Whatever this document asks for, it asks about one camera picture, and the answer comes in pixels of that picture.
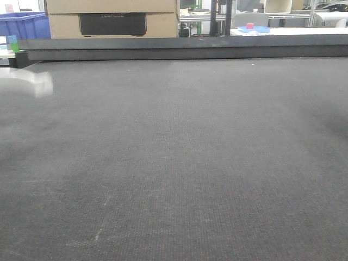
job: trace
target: gray fabric texture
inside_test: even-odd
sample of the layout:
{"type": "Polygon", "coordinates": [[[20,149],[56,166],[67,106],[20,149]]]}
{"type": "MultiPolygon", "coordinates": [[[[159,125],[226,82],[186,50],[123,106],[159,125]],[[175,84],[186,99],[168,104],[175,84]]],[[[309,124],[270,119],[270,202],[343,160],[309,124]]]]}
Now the gray fabric texture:
{"type": "Polygon", "coordinates": [[[0,94],[0,260],[348,260],[346,58],[42,63],[0,94]]]}

